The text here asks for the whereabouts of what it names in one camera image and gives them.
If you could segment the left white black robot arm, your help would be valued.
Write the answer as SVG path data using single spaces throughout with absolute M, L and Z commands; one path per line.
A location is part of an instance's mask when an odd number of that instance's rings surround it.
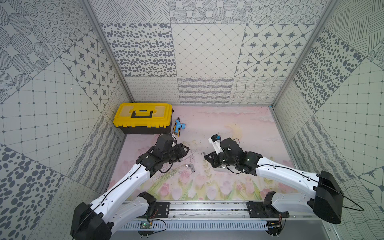
M 111 189 L 90 204 L 80 203 L 74 210 L 70 235 L 74 240 L 109 240 L 124 225 L 132 220 L 154 215 L 156 198 L 140 193 L 129 204 L 124 201 L 165 163 L 173 164 L 186 157 L 189 147 L 178 143 L 171 133 L 160 134 L 157 142 Z

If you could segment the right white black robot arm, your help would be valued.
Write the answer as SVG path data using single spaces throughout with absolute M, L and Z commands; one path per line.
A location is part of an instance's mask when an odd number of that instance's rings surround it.
M 313 213 L 323 221 L 340 224 L 344 194 L 334 176 L 327 172 L 310 173 L 276 163 L 258 153 L 243 151 L 239 144 L 213 135 L 209 143 L 214 152 L 205 156 L 213 168 L 235 169 L 235 174 L 263 177 L 285 184 L 298 191 L 296 194 L 267 193 L 264 207 L 273 213 Z

